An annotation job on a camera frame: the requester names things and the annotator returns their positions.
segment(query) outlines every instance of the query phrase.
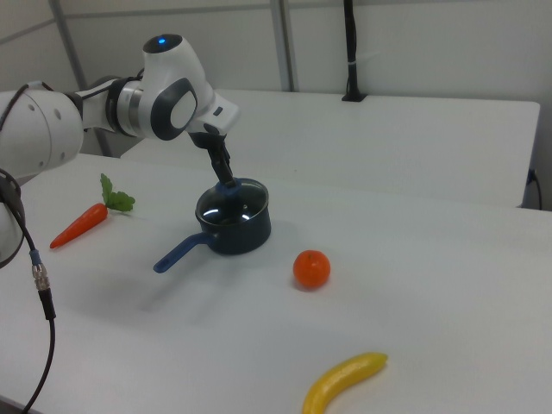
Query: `table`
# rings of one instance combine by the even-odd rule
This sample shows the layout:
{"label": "table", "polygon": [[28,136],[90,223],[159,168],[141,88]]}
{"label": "table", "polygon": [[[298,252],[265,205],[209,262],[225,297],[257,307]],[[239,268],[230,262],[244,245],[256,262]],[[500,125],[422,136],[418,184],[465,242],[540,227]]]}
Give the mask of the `table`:
{"label": "table", "polygon": [[[136,198],[89,234],[49,242],[100,200],[99,175]],[[80,155],[22,189],[58,317],[35,408],[57,414],[300,412],[326,369],[389,354],[329,414],[546,412],[552,405],[552,216],[266,179],[273,233],[224,257],[197,247],[153,264],[197,232],[213,177],[190,168]],[[292,283],[320,249],[330,282]],[[21,251],[0,272],[0,394],[26,402],[47,355],[47,322]]]}
{"label": "table", "polygon": [[[238,175],[516,207],[539,105],[423,97],[218,91],[241,119],[227,146]],[[143,140],[121,158],[210,169],[185,138]]]}

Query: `pot handle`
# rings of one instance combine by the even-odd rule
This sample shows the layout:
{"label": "pot handle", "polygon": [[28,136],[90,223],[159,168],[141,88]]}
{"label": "pot handle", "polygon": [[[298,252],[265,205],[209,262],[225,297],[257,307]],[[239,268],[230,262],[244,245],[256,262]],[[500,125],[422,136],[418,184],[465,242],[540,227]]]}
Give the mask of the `pot handle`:
{"label": "pot handle", "polygon": [[176,248],[171,250],[163,259],[155,263],[154,271],[163,273],[169,270],[177,261],[196,247],[198,244],[210,245],[215,240],[215,236],[209,233],[197,233],[184,239]]}

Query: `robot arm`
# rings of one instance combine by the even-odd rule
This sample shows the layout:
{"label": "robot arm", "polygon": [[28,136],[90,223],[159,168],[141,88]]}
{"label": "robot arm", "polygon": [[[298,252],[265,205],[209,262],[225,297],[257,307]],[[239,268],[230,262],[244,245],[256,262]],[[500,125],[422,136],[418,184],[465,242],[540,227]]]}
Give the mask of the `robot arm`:
{"label": "robot arm", "polygon": [[[164,141],[189,133],[196,146],[209,151],[221,183],[235,185],[224,138],[238,107],[213,91],[182,36],[150,39],[143,57],[143,77],[112,79],[88,91],[64,94],[29,84],[15,103],[14,92],[0,93],[0,113],[7,115],[0,126],[0,168],[21,178],[61,166],[76,157],[84,129],[92,127]],[[21,240],[13,215],[0,207],[0,267]]]}

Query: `yellow banana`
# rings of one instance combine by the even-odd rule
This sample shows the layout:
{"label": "yellow banana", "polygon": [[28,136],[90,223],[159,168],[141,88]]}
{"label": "yellow banana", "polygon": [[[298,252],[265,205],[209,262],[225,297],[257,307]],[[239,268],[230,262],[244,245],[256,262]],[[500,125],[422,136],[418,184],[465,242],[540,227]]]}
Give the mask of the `yellow banana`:
{"label": "yellow banana", "polygon": [[379,372],[386,362],[387,355],[369,352],[331,368],[310,388],[303,402],[303,414],[322,414],[337,394]]}

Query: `toy carrot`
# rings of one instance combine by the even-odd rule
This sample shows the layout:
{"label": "toy carrot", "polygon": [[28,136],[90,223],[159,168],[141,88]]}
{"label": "toy carrot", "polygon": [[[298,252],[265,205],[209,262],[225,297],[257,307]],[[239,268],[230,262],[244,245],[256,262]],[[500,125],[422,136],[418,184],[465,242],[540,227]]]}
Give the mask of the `toy carrot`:
{"label": "toy carrot", "polygon": [[100,224],[107,218],[108,209],[131,211],[136,200],[124,192],[113,192],[111,180],[105,174],[101,175],[103,204],[92,205],[82,216],[71,223],[67,229],[50,243],[50,248],[58,248],[79,237],[83,233]]}

